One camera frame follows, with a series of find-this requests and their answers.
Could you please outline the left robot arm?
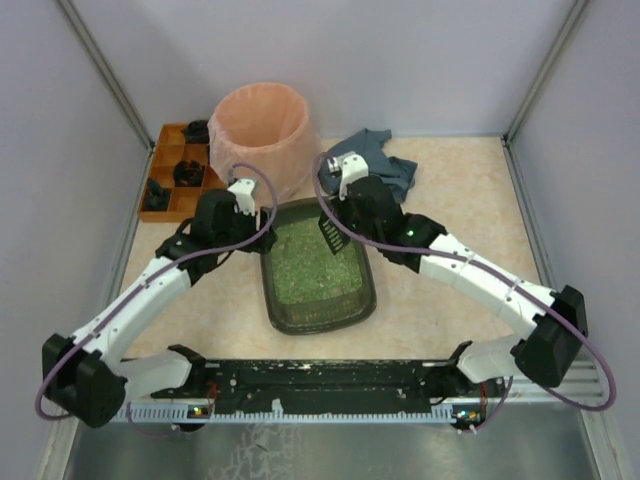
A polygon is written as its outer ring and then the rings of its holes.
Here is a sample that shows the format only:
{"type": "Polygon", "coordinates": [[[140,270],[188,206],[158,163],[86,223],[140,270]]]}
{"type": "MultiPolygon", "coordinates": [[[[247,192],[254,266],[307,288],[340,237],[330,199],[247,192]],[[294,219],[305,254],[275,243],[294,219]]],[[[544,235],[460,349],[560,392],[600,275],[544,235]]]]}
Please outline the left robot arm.
{"type": "Polygon", "coordinates": [[[274,212],[258,209],[256,183],[242,178],[202,195],[193,217],[156,250],[143,273],[93,320],[42,347],[43,380],[35,406],[48,399],[66,416],[99,428],[127,403],[165,390],[194,394],[205,381],[206,361],[173,345],[135,360],[131,344],[177,297],[216,270],[225,254],[267,253],[275,241],[274,212]]]}

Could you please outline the black litter scoop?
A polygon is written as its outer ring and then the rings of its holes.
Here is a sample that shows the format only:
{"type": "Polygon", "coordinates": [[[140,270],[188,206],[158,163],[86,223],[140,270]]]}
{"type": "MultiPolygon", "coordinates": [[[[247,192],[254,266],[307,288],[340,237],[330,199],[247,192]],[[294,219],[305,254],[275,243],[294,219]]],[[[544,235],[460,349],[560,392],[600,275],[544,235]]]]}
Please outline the black litter scoop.
{"type": "MultiPolygon", "coordinates": [[[[330,198],[323,197],[326,207],[332,212],[330,207],[330,198]]],[[[333,255],[337,255],[349,243],[350,238],[329,218],[324,210],[321,211],[318,226],[324,237],[324,240],[333,255]]]]}

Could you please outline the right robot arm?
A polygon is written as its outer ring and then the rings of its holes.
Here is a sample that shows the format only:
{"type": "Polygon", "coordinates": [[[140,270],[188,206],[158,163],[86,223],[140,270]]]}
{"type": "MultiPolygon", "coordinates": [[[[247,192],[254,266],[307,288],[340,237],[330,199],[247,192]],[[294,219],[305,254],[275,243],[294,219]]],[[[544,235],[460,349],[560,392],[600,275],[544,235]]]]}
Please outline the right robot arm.
{"type": "Polygon", "coordinates": [[[588,333],[579,290],[566,285],[556,291],[499,268],[438,222],[403,212],[375,176],[349,185],[345,198],[330,197],[329,208],[390,262],[451,286],[511,328],[508,336],[459,346],[454,362],[470,382],[521,373],[541,387],[561,384],[581,348],[579,338],[588,333]]]}

